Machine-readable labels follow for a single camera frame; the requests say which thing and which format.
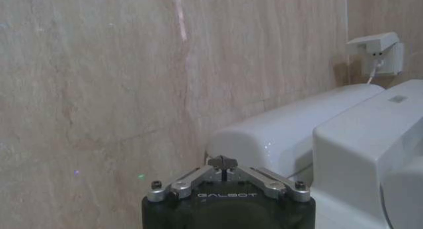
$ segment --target toilet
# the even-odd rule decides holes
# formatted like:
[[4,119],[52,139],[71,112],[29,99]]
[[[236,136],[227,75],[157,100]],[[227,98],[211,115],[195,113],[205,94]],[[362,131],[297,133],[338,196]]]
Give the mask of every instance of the toilet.
[[289,104],[217,131],[207,153],[311,185],[319,229],[423,228],[423,80]]

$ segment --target wall outlet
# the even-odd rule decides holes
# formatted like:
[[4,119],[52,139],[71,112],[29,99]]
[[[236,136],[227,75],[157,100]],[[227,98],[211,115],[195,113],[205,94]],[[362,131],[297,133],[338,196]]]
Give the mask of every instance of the wall outlet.
[[370,76],[378,60],[383,60],[383,66],[378,69],[376,75],[398,75],[403,71],[404,43],[396,43],[384,51],[362,55],[362,57],[362,75]]

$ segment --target screw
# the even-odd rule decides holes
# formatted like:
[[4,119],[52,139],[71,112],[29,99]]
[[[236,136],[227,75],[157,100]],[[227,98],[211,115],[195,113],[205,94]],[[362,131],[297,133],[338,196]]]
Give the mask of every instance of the screw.
[[295,188],[299,189],[299,190],[304,190],[305,189],[305,183],[303,181],[295,182]]
[[160,180],[156,180],[153,182],[151,182],[151,189],[152,190],[156,190],[156,189],[160,189],[161,188],[161,181]]

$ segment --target marble wall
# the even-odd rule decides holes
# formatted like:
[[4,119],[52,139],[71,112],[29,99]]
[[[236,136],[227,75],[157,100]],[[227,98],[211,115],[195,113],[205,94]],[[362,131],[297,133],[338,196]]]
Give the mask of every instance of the marble wall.
[[[396,77],[378,77],[375,84],[392,87],[423,79],[423,0],[348,0],[348,38],[395,31],[406,44],[404,70]],[[352,82],[362,83],[360,60],[351,58]]]
[[346,0],[0,0],[0,228],[140,228],[211,133],[348,82]]

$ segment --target silver metal link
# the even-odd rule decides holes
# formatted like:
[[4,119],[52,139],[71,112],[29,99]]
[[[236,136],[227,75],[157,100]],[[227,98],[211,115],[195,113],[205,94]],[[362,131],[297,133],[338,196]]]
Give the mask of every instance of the silver metal link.
[[296,201],[296,202],[308,202],[309,201],[309,188],[307,185],[304,185],[304,188],[297,189],[295,187],[295,182],[287,179],[285,177],[281,177],[275,172],[269,171],[267,168],[259,168],[255,169],[259,173],[265,175],[267,177],[277,180],[281,182],[287,187],[287,193],[288,197]]

